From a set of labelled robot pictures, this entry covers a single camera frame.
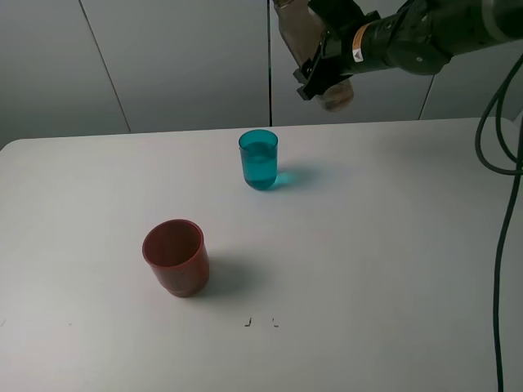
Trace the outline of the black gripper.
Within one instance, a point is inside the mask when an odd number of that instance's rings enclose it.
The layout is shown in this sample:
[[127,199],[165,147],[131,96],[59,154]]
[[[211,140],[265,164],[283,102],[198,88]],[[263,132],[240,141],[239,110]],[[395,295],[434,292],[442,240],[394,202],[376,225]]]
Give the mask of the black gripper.
[[353,0],[311,0],[308,7],[324,22],[325,32],[313,57],[293,72],[303,100],[323,95],[356,74],[408,70],[408,56],[400,53],[406,10],[387,17],[377,11],[365,14]]

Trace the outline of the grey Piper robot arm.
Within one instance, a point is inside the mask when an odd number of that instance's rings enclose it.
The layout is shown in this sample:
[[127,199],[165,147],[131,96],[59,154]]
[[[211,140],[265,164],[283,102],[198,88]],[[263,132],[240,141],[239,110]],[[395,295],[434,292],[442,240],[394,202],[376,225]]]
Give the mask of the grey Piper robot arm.
[[312,59],[295,71],[298,94],[311,100],[355,74],[402,69],[438,74],[450,60],[522,38],[522,3],[407,1],[381,17],[353,1],[311,1],[327,30]]

